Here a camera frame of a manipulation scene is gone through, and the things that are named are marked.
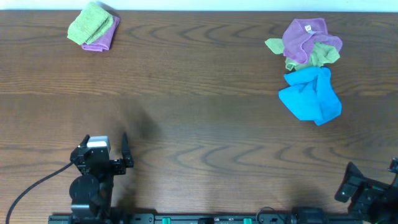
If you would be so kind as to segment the green microfiber cloth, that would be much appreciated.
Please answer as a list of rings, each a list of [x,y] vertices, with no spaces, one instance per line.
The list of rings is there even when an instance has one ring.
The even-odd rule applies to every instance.
[[[113,16],[95,2],[90,2],[70,24],[67,37],[78,45],[92,44],[113,25]]]

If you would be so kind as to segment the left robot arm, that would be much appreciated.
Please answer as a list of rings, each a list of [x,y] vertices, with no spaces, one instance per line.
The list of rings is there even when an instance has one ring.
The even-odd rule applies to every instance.
[[[70,161],[81,173],[71,184],[72,223],[118,223],[122,215],[111,208],[114,177],[134,167],[127,134],[121,142],[120,159],[110,159],[109,137],[86,135],[72,151]]]

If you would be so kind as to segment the blue microfiber cloth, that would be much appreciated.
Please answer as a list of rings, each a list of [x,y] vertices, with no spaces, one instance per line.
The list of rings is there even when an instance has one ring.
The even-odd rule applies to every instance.
[[[286,73],[284,78],[289,86],[279,91],[279,99],[299,120],[321,126],[341,114],[329,68],[308,67]]]

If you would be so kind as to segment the folded purple cloth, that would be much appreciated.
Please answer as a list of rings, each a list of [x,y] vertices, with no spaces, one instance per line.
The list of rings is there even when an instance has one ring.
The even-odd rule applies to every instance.
[[[96,41],[94,41],[91,44],[83,44],[81,46],[82,49],[87,51],[95,51],[95,52],[103,52],[105,50],[109,50],[111,47],[115,30],[118,28],[120,18],[113,16],[113,21],[114,22],[112,26],[105,32],[104,35],[102,35],[100,38],[98,38]]]

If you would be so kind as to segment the crumpled olive green cloth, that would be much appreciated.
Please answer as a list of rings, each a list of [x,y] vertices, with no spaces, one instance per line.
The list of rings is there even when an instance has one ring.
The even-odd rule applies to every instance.
[[[265,45],[277,55],[282,54],[285,49],[282,39],[267,39]],[[334,46],[316,42],[309,56],[308,63],[298,63],[286,57],[285,68],[292,71],[307,67],[322,67],[326,63],[335,63],[339,58],[340,54]]]

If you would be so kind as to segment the crumpled purple cloth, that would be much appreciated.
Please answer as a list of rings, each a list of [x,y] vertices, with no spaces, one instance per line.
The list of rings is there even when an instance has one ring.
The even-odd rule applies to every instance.
[[[283,55],[297,63],[308,63],[316,42],[333,46],[340,51],[343,42],[328,33],[324,18],[294,19],[282,36]]]

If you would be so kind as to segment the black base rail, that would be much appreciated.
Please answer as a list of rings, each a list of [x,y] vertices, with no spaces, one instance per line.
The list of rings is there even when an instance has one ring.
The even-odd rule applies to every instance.
[[[255,215],[244,214],[127,214],[120,210],[113,210],[110,217],[100,220],[95,218],[79,218],[76,215],[51,215],[49,224],[73,223],[113,223],[113,224],[363,224],[360,219],[351,215],[330,215],[320,208],[295,208],[291,213],[277,212],[270,207],[260,209]]]

